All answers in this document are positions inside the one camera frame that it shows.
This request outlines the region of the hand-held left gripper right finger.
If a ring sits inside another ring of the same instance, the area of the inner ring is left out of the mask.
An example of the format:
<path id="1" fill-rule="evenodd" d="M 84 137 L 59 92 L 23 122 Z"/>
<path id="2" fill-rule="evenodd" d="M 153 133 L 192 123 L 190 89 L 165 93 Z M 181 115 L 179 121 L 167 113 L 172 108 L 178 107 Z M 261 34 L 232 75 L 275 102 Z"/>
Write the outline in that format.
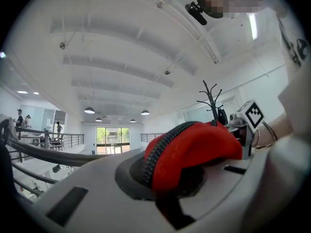
<path id="1" fill-rule="evenodd" d="M 254 194 L 254 157 L 225 160 L 205 167 L 207 178 L 190 198 L 180 200 L 185 214 L 196 220 L 241 221 Z"/>

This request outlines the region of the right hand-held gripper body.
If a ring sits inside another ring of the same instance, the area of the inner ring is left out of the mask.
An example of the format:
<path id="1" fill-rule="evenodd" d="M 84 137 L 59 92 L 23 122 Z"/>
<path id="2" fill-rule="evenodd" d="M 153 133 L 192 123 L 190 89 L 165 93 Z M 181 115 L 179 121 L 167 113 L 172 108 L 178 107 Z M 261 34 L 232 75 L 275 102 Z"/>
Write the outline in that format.
<path id="1" fill-rule="evenodd" d="M 246 102 L 236 113 L 229 117 L 228 131 L 242 145 L 242 160 L 252 157 L 252 142 L 254 135 L 265 116 L 255 100 Z"/>

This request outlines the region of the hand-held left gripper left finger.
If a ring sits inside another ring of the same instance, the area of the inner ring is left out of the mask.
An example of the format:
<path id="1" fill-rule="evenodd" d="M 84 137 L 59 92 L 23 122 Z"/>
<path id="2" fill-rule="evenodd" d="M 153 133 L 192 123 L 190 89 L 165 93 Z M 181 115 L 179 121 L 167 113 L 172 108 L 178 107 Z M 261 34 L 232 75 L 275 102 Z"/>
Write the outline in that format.
<path id="1" fill-rule="evenodd" d="M 35 209 L 70 233 L 173 233 L 155 193 L 138 183 L 141 149 L 81 166 L 35 203 Z"/>

